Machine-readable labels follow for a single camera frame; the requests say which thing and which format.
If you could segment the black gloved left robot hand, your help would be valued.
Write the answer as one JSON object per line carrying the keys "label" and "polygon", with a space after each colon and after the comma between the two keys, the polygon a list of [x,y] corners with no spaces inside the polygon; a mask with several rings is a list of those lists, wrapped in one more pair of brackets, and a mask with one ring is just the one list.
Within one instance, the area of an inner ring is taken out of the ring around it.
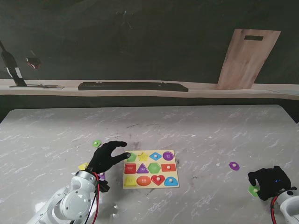
{"label": "black gloved left robot hand", "polygon": [[112,157],[112,152],[117,147],[126,147],[127,143],[124,141],[110,141],[97,148],[90,160],[86,170],[95,172],[97,174],[108,171],[112,166],[128,159],[131,153],[124,152],[120,155]]}

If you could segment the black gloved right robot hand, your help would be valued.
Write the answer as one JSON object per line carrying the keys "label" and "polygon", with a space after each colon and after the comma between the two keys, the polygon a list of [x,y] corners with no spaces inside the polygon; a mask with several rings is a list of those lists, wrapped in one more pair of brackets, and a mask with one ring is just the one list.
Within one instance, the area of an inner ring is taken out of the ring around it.
{"label": "black gloved right robot hand", "polygon": [[291,188],[291,181],[280,166],[273,168],[262,168],[255,172],[248,173],[249,182],[252,186],[256,186],[258,182],[258,197],[267,201],[271,197],[275,197],[281,190]]}

